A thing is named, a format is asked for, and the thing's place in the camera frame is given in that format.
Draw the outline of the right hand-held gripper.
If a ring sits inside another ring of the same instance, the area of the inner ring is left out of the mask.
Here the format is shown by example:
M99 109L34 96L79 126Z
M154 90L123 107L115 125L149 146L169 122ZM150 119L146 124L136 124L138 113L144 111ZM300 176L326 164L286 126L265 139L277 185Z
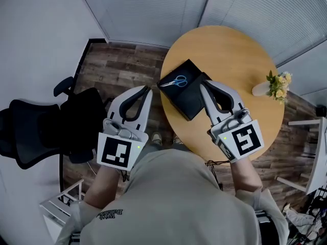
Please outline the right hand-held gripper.
M213 125L208 134L230 163L264 147L259 123L251 118L247 108L242 109L243 102L237 91L212 80L202 83L200 91ZM234 115L222 121L226 113Z

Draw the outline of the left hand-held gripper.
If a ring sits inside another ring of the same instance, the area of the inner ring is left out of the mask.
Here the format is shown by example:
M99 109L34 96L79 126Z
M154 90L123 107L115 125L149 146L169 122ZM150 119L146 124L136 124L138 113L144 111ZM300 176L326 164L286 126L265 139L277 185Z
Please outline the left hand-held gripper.
M97 163L131 171L149 136L145 133L153 92L149 86L131 88L117 96L111 103L103 121L104 131L99 133ZM136 115L127 117L127 111L141 100Z

